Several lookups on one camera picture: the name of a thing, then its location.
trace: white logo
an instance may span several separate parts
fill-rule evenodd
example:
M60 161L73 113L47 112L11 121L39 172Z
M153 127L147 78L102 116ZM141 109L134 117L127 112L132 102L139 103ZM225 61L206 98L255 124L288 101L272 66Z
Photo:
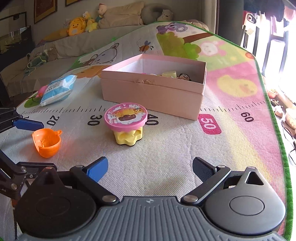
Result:
M151 203L154 202L154 200L153 199L147 199L146 202L149 203L149 204L151 204Z

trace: play mat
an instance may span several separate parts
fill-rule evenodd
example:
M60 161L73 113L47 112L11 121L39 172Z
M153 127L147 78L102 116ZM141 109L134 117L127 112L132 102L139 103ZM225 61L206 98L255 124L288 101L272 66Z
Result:
M115 103L103 100L100 73L107 66L141 53L207 63L200 115L193 121L148 110L142 140L133 147L117 145L102 118ZM31 132L12 128L0 135L0 148L14 162L47 161L55 163L59 170L68 170L106 156L109 170L100 184L120 198L180 198L201 184L192 171L196 156L232 170L255 166L286 204L287 218L279 232L290 239L293 207L289 166L251 53L192 25L157 22L79 57L68 74L78 77L66 100L40 107L35 94L17 108L25 118L63 131L59 152L52 158L42 158Z

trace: pink box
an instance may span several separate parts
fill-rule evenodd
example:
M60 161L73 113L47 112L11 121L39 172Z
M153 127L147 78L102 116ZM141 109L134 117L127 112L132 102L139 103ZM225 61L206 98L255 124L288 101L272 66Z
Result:
M177 75L188 74L192 81L150 75L173 70ZM133 102L149 110L197 120L205 89L206 63L140 54L102 70L101 77L104 100Z

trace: picture frame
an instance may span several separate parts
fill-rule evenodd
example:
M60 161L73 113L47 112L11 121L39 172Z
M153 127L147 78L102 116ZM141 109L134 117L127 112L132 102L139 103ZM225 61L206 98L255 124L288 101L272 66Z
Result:
M34 0L34 24L57 11L57 0Z
M79 2L81 0L65 0L65 7L73 4L73 3L76 3L76 2Z

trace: gray ribbed panel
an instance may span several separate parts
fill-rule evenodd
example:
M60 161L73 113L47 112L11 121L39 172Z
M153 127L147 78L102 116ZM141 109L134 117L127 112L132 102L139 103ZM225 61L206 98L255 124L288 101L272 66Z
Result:
M45 241L23 234L20 241ZM283 241L276 232L265 237L230 236L211 226L196 207L175 197L124 197L104 207L78 233L57 241Z

